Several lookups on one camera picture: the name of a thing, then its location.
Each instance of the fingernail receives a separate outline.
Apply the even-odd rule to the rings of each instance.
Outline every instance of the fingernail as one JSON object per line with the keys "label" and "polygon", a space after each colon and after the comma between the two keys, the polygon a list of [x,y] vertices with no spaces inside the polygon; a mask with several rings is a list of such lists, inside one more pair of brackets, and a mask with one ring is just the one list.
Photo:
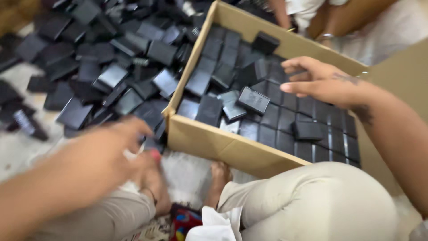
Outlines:
{"label": "fingernail", "polygon": [[290,85],[290,83],[282,84],[282,85],[279,87],[279,89],[280,89],[281,91],[284,91],[284,92],[287,92],[287,93],[291,93],[291,85]]}
{"label": "fingernail", "polygon": [[159,152],[158,150],[156,150],[156,149],[151,149],[151,150],[150,150],[150,155],[153,157],[153,159],[154,159],[157,163],[159,163],[159,162],[161,161],[162,156],[161,156],[161,154],[160,154],[160,152]]}

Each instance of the beige trousers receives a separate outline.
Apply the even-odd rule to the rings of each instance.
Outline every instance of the beige trousers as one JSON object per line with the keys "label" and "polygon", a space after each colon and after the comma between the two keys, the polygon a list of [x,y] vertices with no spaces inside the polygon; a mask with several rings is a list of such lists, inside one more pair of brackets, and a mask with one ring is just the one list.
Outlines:
{"label": "beige trousers", "polygon": [[[365,172],[324,162],[266,180],[229,182],[219,212],[243,206],[243,241],[391,241],[398,216],[387,191]],[[49,223],[37,240],[118,240],[155,215],[144,195],[116,192]]]}

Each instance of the pile of black batteries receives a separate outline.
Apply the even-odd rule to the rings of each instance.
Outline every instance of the pile of black batteries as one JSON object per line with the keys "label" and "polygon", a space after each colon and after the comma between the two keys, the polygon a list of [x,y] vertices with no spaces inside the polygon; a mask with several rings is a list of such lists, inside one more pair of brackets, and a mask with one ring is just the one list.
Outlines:
{"label": "pile of black batteries", "polygon": [[308,162],[360,167],[355,120],[311,97],[297,98],[288,82],[279,40],[260,31],[252,43],[214,24],[190,76],[177,114],[219,127]]}
{"label": "pile of black batteries", "polygon": [[[25,38],[0,38],[0,71],[20,61],[45,71],[32,76],[27,90],[46,93],[44,109],[61,111],[66,137],[135,114],[156,132],[154,146],[165,144],[161,111],[174,93],[198,38],[205,14],[189,16],[179,3],[166,0],[43,0],[49,9],[34,19]],[[203,10],[211,3],[204,3]],[[14,115],[22,98],[4,81],[13,108],[0,111],[0,127],[16,130]],[[36,133],[39,125],[30,125]]]}

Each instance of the foot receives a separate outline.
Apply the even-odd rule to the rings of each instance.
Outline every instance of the foot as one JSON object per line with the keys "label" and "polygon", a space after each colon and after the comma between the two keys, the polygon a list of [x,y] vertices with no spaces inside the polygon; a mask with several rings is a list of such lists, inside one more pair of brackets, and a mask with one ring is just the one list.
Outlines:
{"label": "foot", "polygon": [[169,199],[168,187],[161,174],[160,166],[154,161],[148,160],[147,165],[134,177],[133,181],[139,184],[140,192],[156,202],[156,216],[163,216],[171,210],[171,200]]}
{"label": "foot", "polygon": [[204,206],[217,208],[217,204],[220,201],[220,196],[224,187],[228,182],[232,181],[232,173],[225,163],[214,162],[211,164],[211,175],[211,186],[208,190]]}

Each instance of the tattoo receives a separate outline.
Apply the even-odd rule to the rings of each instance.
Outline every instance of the tattoo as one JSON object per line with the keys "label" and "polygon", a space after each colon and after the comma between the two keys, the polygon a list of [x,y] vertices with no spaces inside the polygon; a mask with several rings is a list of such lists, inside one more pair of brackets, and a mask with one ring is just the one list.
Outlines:
{"label": "tattoo", "polygon": [[354,112],[358,116],[358,119],[360,119],[362,123],[366,123],[370,126],[373,124],[372,123],[373,115],[371,114],[370,106],[353,105],[351,106],[350,109],[352,110],[352,112]]}
{"label": "tattoo", "polygon": [[337,72],[333,74],[333,79],[338,79],[338,80],[341,80],[343,82],[349,81],[353,85],[358,85],[360,83],[360,78],[358,78],[358,77],[345,76],[345,75],[341,75]]}

